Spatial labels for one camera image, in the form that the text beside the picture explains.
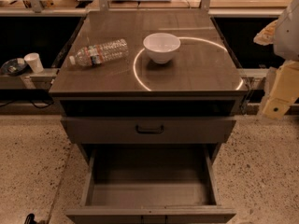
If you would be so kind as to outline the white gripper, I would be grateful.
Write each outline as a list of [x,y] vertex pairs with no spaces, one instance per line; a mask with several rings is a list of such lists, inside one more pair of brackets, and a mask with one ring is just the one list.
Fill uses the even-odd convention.
[[299,62],[286,61],[276,71],[276,78],[262,114],[269,119],[282,119],[299,98]]

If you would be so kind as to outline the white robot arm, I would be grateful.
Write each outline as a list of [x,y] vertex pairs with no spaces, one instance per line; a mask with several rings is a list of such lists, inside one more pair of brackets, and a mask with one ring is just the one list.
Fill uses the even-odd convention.
[[262,46],[273,45],[274,53],[285,60],[276,70],[272,88],[260,108],[265,117],[282,119],[299,98],[299,0],[292,0],[253,41]]

